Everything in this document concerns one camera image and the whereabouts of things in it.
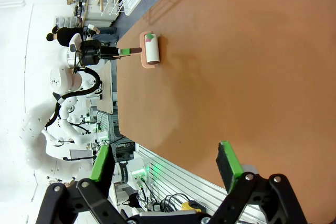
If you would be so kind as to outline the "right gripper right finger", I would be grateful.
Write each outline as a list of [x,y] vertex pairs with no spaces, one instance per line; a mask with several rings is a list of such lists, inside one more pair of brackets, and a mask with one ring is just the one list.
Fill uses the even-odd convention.
[[216,164],[227,196],[209,224],[236,224],[248,205],[257,205],[267,224],[308,224],[296,194],[284,174],[263,178],[244,171],[230,142],[218,145]]

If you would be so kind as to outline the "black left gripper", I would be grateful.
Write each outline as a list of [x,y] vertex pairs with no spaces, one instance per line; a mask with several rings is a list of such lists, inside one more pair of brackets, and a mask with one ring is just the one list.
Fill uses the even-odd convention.
[[[122,57],[131,56],[130,48],[116,48],[116,47],[101,47],[101,42],[98,40],[86,40],[82,41],[80,45],[80,57],[79,62],[82,67],[97,65],[100,61],[100,49],[101,59],[104,60],[117,60]],[[126,54],[126,55],[108,55],[108,54]]]

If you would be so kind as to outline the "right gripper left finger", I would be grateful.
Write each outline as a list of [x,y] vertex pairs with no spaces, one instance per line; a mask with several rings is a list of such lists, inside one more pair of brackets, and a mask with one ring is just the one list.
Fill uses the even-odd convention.
[[66,187],[50,184],[43,197],[36,224],[75,224],[80,212],[90,212],[99,224],[127,224],[116,210],[108,193],[112,183],[115,160],[112,148],[100,149],[89,178]]

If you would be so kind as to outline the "lint roller with pink frame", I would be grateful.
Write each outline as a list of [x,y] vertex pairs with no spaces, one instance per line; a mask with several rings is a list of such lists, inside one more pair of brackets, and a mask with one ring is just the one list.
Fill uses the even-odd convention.
[[140,46],[131,48],[130,53],[140,55],[143,68],[155,68],[160,63],[158,36],[152,31],[145,31],[140,34],[139,43]]

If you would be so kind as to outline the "white control box green light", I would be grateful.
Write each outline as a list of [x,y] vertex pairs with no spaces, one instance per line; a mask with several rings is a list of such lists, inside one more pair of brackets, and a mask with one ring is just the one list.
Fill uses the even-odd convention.
[[149,159],[135,152],[134,159],[115,164],[113,183],[128,184],[134,190],[140,190],[148,182]]

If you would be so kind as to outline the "wooden side table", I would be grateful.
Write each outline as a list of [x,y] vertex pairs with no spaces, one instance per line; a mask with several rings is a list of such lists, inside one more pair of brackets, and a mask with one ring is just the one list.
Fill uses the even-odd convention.
[[97,101],[99,111],[113,113],[112,76],[110,63],[106,63],[98,72],[102,82],[102,99]]

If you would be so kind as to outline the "person in black shirt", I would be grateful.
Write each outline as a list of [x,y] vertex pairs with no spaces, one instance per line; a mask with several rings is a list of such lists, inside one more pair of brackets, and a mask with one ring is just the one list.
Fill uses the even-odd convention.
[[[55,26],[52,29],[51,33],[48,33],[46,36],[47,41],[53,41],[57,40],[58,43],[61,46],[69,47],[69,43],[72,39],[72,37],[75,34],[80,34],[80,37],[82,40],[85,39],[85,33],[86,33],[86,27],[62,27],[58,28]],[[93,34],[91,37],[93,40],[98,40],[102,43],[110,43],[111,45],[114,45],[118,42],[119,36],[117,34],[117,28],[116,27],[99,27],[100,30],[99,34]]]

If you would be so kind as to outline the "yellow black plug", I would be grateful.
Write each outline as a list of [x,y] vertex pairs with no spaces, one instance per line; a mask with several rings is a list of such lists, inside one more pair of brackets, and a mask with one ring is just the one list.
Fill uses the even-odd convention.
[[194,200],[189,200],[182,203],[181,210],[195,210],[196,212],[206,213],[206,208]]

